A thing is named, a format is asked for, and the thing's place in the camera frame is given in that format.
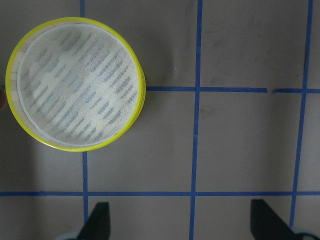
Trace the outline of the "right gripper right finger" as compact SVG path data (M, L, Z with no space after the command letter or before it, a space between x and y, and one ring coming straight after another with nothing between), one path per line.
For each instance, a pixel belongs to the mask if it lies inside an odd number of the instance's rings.
M250 202L250 232L255 240L294 240L295 233L263 199Z

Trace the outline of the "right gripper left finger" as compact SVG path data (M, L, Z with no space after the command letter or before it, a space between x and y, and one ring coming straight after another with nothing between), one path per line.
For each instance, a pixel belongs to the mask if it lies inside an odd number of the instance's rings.
M77 235L78 240L108 240L110 238L110 206L98 202Z

